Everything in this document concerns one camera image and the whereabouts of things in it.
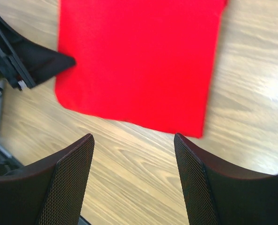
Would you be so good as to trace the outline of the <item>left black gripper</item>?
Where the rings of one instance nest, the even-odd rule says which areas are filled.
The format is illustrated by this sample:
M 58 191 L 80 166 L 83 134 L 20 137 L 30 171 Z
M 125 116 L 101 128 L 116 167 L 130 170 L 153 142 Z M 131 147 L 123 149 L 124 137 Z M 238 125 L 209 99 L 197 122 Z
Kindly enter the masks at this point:
M 13 88 L 33 88 L 76 65 L 73 57 L 38 45 L 0 16 L 0 79 Z

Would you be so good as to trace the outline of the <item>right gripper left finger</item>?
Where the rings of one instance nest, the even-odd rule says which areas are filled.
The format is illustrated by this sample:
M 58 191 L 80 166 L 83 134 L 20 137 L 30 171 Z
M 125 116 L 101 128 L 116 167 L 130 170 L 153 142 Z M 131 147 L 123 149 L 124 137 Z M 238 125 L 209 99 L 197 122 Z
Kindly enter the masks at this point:
M 94 146 L 87 134 L 22 165 L 0 145 L 0 225 L 86 225 L 80 212 Z

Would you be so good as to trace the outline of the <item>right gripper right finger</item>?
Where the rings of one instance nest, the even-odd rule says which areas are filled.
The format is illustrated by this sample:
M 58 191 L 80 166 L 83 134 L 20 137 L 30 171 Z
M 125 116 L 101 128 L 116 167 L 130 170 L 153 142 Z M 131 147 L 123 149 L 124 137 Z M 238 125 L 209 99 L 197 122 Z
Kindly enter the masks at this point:
M 278 225 L 278 174 L 227 162 L 182 134 L 174 147 L 191 225 Z

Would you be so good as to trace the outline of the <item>red t shirt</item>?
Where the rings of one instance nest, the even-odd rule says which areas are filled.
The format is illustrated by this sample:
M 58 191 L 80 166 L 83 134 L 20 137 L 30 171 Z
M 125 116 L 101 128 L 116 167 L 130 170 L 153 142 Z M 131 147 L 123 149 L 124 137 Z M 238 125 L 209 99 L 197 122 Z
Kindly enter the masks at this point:
M 62 0 L 59 42 L 76 65 L 56 78 L 66 109 L 203 135 L 226 0 Z

